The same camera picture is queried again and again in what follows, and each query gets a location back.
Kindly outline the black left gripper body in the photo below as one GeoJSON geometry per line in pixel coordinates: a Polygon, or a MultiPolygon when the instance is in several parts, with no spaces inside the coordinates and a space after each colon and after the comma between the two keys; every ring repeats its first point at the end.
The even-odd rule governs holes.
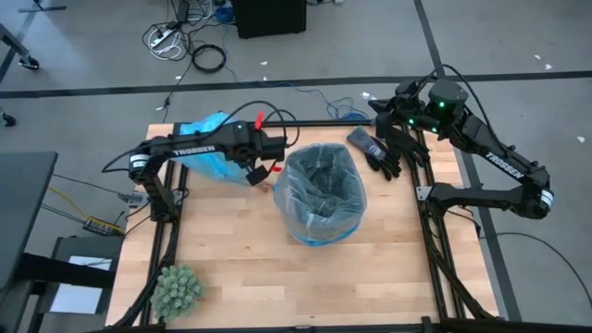
{"type": "Polygon", "coordinates": [[[283,161],[285,158],[286,138],[268,136],[264,131],[249,125],[235,128],[237,144],[235,153],[241,160],[254,159],[283,161]]]}

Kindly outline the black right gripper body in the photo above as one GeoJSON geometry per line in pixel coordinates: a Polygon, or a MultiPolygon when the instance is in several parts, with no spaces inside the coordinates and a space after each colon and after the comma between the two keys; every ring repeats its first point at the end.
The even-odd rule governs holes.
{"type": "Polygon", "coordinates": [[[395,95],[389,98],[393,103],[393,110],[390,112],[393,125],[408,125],[438,133],[439,121],[428,115],[426,103],[419,99],[421,90],[417,80],[407,80],[395,89],[395,95]]]}

